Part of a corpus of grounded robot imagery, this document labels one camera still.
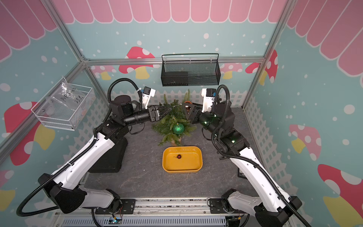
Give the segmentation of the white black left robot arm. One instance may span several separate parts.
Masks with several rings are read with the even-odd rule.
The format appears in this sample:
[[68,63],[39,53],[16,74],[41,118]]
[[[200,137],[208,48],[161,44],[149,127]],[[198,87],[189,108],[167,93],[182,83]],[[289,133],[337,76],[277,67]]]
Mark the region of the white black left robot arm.
[[52,175],[43,174],[39,178],[47,196],[65,214],[78,208],[101,208],[109,213],[122,209],[123,204],[117,193],[111,189],[81,187],[80,180],[108,151],[122,149],[122,140],[130,126],[160,121],[172,109],[157,105],[143,107],[137,101],[132,102],[129,96],[121,95],[110,102],[109,110],[111,117],[95,129],[94,137],[68,163]]

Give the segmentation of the green glitter ball ornament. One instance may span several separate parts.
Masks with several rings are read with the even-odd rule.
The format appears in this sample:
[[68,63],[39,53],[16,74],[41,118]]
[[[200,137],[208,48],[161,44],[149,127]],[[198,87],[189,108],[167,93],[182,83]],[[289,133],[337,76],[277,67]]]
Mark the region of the green glitter ball ornament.
[[184,130],[185,130],[185,127],[184,127],[184,125],[182,123],[176,123],[173,126],[173,132],[176,135],[183,134],[184,133]]

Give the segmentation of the small green christmas tree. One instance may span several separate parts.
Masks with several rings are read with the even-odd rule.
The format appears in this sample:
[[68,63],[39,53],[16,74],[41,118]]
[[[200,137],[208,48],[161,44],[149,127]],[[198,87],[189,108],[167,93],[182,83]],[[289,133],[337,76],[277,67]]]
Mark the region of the small green christmas tree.
[[[190,100],[190,90],[185,93],[181,102],[177,99],[174,99],[173,102],[168,102],[166,95],[164,95],[164,102],[161,105],[172,107],[172,111],[161,121],[152,125],[152,130],[162,136],[162,140],[158,143],[159,146],[167,143],[171,143],[173,146],[181,146],[181,139],[185,136],[191,137],[192,133],[196,130],[197,127],[186,120],[185,113],[182,110],[182,103]],[[183,134],[174,134],[173,126],[176,123],[182,123],[184,125],[185,130]]]

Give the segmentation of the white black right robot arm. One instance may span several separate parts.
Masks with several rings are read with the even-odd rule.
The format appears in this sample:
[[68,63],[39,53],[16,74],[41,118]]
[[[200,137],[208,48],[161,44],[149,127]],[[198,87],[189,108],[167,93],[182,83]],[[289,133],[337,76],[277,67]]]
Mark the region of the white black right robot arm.
[[254,216],[262,227],[282,227],[293,215],[305,226],[310,225],[298,212],[301,200],[278,186],[247,139],[234,128],[235,115],[225,102],[214,106],[211,112],[204,112],[202,105],[189,103],[183,103],[181,108],[190,123],[200,124],[211,132],[210,140],[217,152],[242,171],[258,194],[252,197],[230,189],[221,197],[226,212],[245,212]]

